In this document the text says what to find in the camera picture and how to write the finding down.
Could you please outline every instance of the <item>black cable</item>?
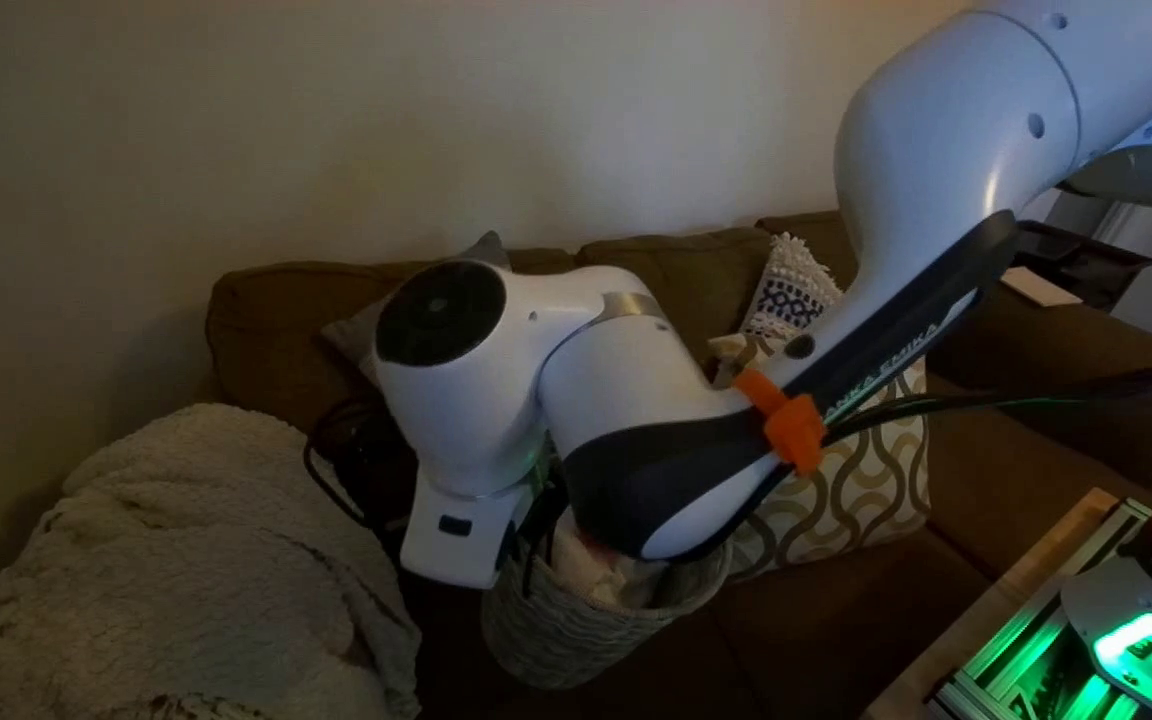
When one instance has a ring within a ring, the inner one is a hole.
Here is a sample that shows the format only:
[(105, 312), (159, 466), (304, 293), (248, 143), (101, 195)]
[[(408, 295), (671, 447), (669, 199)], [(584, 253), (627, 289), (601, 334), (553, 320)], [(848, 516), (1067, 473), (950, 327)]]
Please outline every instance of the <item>black cable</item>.
[(1040, 389), (1040, 390), (902, 395), (902, 399), (888, 399), (868, 410), (853, 410), (837, 418), (824, 444), (837, 444), (844, 434), (854, 434), (862, 426), (874, 426), (898, 417), (930, 417), (930, 410), (956, 410), (956, 407), (1080, 407), (1093, 399), (1127, 399), (1145, 390), (1152, 390), (1152, 369), (1116, 370), (1116, 377), (1072, 384), (1072, 389)]
[(346, 519), (363, 523), (367, 533), (381, 533), (363, 513), (357, 513), (357, 508), (319, 477), (319, 466), (315, 466), (315, 459), (312, 459), (312, 455), (315, 455), (315, 444), (319, 444), (344, 417), (352, 417), (357, 407), (363, 407), (358, 395), (346, 395), (346, 399), (330, 403), (330, 407), (309, 426), (301, 459), (304, 459), (304, 473), (312, 477), (312, 483), (319, 483), (319, 492), (324, 492)]

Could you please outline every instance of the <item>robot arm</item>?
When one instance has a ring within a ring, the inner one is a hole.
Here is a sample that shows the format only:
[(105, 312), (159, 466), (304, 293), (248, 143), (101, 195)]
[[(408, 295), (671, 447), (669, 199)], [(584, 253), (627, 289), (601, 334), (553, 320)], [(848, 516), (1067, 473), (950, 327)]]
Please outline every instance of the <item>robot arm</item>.
[[(1152, 4), (1138, 0), (994, 0), (911, 45), (838, 131), (858, 277), (815, 352), (777, 361), (773, 384), (808, 390), (824, 418), (853, 410), (1005, 271), (1013, 208), (1149, 118)], [(577, 523), (642, 560), (709, 549), (787, 477), (763, 417), (709, 389), (637, 281), (472, 262), (458, 289), (457, 267), (440, 271), (395, 293), (376, 327), (381, 389), (421, 450), (408, 566), (491, 584), (542, 434)], [(413, 356), (408, 334), (440, 352)]]

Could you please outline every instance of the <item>couch cushion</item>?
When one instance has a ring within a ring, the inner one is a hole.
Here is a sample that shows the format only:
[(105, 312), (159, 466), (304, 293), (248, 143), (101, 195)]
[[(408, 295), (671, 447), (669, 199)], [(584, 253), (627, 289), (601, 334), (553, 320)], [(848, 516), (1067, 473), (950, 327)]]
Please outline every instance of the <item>couch cushion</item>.
[(988, 577), (1013, 566), (1089, 487), (1152, 505), (1149, 487), (1005, 410), (926, 417), (926, 430), (930, 527)]
[[(565, 271), (570, 254), (537, 246), (512, 253), (512, 262)], [(376, 395), (319, 327), (367, 309), (421, 267), (429, 262), (271, 262), (221, 277), (209, 303), (213, 390), (301, 426), (344, 395)]]
[(937, 533), (730, 584), (715, 629), (757, 715), (858, 715), (988, 579)]
[(761, 715), (713, 610), (684, 616), (622, 665), (570, 693), (537, 693), (497, 669), (481, 608), (413, 608), (423, 644), (417, 693), (423, 715)]
[[(1035, 309), (994, 289), (930, 346), (930, 369), (962, 389), (1072, 389), (1152, 369), (1152, 332), (1101, 309)], [(1152, 487), (1152, 395), (1014, 417)]]

